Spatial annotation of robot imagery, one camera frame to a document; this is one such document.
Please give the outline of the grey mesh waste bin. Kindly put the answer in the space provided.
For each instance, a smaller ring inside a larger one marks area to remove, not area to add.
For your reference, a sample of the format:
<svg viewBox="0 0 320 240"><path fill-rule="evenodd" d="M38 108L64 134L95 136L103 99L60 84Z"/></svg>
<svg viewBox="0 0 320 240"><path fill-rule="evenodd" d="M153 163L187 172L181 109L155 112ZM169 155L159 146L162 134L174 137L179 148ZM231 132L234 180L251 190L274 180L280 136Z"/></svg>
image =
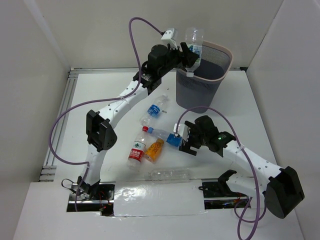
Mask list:
<svg viewBox="0 0 320 240"><path fill-rule="evenodd" d="M205 113L201 107L209 107L228 71L233 64L232 52L224 46L204 41L200 66L188 77L182 69L176 71L176 103L195 113Z"/></svg>

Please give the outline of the white taped cover sheet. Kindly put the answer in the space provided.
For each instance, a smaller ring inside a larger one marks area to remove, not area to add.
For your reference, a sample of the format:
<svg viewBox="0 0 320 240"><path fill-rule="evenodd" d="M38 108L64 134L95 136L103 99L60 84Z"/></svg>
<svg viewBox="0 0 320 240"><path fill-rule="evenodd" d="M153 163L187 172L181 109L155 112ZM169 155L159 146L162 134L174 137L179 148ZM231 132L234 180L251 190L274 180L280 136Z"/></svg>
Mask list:
<svg viewBox="0 0 320 240"><path fill-rule="evenodd" d="M116 182L116 217L192 216L206 212L201 180L156 184L152 181Z"/></svg>

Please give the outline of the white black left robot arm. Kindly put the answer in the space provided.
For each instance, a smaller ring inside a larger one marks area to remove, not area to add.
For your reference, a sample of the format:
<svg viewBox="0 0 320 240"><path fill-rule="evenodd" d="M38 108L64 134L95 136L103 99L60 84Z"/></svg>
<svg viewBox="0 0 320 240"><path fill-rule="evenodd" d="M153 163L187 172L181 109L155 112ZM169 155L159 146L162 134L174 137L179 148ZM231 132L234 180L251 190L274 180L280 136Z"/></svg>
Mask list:
<svg viewBox="0 0 320 240"><path fill-rule="evenodd" d="M157 44L118 100L99 111L90 110L86 114L87 166L77 179L80 192L86 199L92 200L99 193L102 164L107 151L118 139L115 128L122 117L150 95L162 83L164 75L172 69L191 68L199 58L185 42L177 48Z"/></svg>

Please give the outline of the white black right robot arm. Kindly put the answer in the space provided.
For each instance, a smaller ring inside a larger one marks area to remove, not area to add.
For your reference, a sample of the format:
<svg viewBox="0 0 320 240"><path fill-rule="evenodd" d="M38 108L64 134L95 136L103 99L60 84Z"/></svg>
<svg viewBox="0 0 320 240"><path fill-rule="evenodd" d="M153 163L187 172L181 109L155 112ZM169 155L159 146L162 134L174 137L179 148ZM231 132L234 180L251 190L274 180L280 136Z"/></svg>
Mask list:
<svg viewBox="0 0 320 240"><path fill-rule="evenodd" d="M304 198L297 172L290 166L276 165L236 141L227 131L219 131L213 120L201 116L194 122L175 124L174 132L182 137L179 150L196 155L202 146L230 161L230 166L218 178L218 190L223 196L242 193L256 197L276 217L284 219Z"/></svg>

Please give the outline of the small orange juice bottle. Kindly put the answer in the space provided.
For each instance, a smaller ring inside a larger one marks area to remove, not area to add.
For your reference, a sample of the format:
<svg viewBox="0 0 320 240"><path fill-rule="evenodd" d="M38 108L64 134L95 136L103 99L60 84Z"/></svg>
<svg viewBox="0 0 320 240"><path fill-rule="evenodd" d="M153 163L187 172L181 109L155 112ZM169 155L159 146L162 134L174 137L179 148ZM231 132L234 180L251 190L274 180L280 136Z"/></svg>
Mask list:
<svg viewBox="0 0 320 240"><path fill-rule="evenodd" d="M155 163L159 158L162 148L164 145L164 141L161 138L158 138L154 143L150 145L150 147L145 151L144 156L145 158L151 162Z"/></svg>

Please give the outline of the clear crushed unlabelled bottle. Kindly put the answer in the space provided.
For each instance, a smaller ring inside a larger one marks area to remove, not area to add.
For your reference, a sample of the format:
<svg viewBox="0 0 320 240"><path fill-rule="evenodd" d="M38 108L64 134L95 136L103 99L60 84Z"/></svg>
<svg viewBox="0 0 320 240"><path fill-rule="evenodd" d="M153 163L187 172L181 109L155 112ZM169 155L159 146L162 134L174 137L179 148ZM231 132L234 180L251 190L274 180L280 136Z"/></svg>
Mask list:
<svg viewBox="0 0 320 240"><path fill-rule="evenodd" d="M191 180L191 171L188 168L157 168L144 175L146 181L156 184L185 183Z"/></svg>

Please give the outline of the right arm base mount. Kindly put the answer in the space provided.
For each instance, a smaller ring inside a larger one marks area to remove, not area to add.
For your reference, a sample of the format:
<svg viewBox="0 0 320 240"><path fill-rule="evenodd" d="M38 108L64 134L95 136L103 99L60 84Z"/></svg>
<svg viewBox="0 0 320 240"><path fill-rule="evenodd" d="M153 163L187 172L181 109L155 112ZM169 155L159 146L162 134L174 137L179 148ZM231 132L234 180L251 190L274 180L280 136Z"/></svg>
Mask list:
<svg viewBox="0 0 320 240"><path fill-rule="evenodd" d="M249 198L243 193L231 191L227 186L227 180L236 171L227 170L216 180L205 180L198 189L203 193L204 208L206 210L233 209L236 204L244 208Z"/></svg>

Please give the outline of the clear bottle blue cap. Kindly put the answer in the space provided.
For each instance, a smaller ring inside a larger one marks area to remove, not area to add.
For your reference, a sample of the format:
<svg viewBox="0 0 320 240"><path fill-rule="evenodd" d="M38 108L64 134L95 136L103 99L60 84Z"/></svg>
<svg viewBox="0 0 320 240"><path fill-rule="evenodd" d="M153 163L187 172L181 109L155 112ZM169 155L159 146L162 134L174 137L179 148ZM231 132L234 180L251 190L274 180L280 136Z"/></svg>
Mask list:
<svg viewBox="0 0 320 240"><path fill-rule="evenodd" d="M175 136L175 134L170 133L168 131L162 129L156 129L153 127L149 127L147 133L152 135L157 139L162 139L164 142L168 143L169 145L179 148L182 144L182 137Z"/></svg>

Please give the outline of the clear bottle red cap label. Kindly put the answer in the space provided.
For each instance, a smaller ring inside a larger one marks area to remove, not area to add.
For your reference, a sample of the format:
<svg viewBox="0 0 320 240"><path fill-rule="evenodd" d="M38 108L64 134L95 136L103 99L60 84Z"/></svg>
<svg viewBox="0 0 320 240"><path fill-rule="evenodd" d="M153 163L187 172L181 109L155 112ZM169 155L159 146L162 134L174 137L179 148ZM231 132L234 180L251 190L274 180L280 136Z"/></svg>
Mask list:
<svg viewBox="0 0 320 240"><path fill-rule="evenodd" d="M148 130L149 128L147 126L143 126L133 142L127 158L127 166L132 170L137 170L141 166L141 161L147 145Z"/></svg>

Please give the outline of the clear bottle blue Aqua label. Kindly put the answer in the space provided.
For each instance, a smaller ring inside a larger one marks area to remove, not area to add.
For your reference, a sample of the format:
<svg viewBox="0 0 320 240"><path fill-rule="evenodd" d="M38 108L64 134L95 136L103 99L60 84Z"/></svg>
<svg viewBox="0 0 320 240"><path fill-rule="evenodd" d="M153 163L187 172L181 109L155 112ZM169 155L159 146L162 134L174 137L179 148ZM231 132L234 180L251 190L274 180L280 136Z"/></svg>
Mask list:
<svg viewBox="0 0 320 240"><path fill-rule="evenodd" d="M139 122L142 126L151 126L154 120L156 120L164 111L168 105L169 98L167 94L163 94L157 97L150 107L147 109L146 113L140 118Z"/></svg>

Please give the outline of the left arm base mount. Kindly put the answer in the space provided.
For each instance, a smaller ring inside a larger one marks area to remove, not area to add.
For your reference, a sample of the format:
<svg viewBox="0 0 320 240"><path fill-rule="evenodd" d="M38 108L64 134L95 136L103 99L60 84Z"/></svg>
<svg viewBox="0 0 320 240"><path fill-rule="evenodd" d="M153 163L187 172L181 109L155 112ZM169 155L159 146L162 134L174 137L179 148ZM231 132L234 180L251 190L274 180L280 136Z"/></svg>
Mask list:
<svg viewBox="0 0 320 240"><path fill-rule="evenodd" d="M100 182L97 189L92 193L85 193L82 189L77 192L76 182L65 178L61 186L69 191L66 211L74 212L97 212L101 216L114 216L115 184L113 182Z"/></svg>

